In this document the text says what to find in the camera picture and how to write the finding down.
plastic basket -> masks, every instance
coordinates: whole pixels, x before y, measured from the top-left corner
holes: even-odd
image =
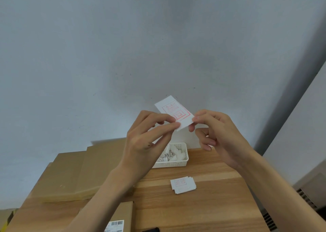
[[[185,143],[169,143],[169,145],[174,145],[181,152],[185,152],[185,160],[182,161],[172,161],[172,162],[156,162],[153,168],[167,168],[167,167],[184,167],[187,165],[189,160],[187,145]]]

fingernail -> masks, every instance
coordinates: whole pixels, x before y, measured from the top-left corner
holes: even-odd
[[[211,151],[212,148],[211,148],[210,146],[208,146],[208,145],[205,145],[205,146],[204,146],[204,150]]]

barcode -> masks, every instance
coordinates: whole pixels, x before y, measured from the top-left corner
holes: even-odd
[[[111,225],[121,225],[121,224],[122,224],[122,221],[114,221],[114,222],[111,222]]]

wooden table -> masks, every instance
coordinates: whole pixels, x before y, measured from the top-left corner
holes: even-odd
[[[125,198],[135,202],[137,231],[269,231],[245,181],[215,151],[188,154],[186,167],[152,169]],[[197,189],[175,194],[170,179],[185,176],[194,178]],[[7,232],[60,231],[87,202],[42,204],[29,195]]]

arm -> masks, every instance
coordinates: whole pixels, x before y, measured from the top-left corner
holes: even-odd
[[[249,145],[229,116],[209,110],[195,114],[189,131],[196,129],[201,148],[215,146],[224,162],[234,168],[252,188],[280,231],[326,231],[326,222]]]
[[[161,126],[149,131],[156,123]],[[119,165],[63,232],[103,232],[125,193],[149,172],[179,126],[168,114],[141,111],[127,133]]]

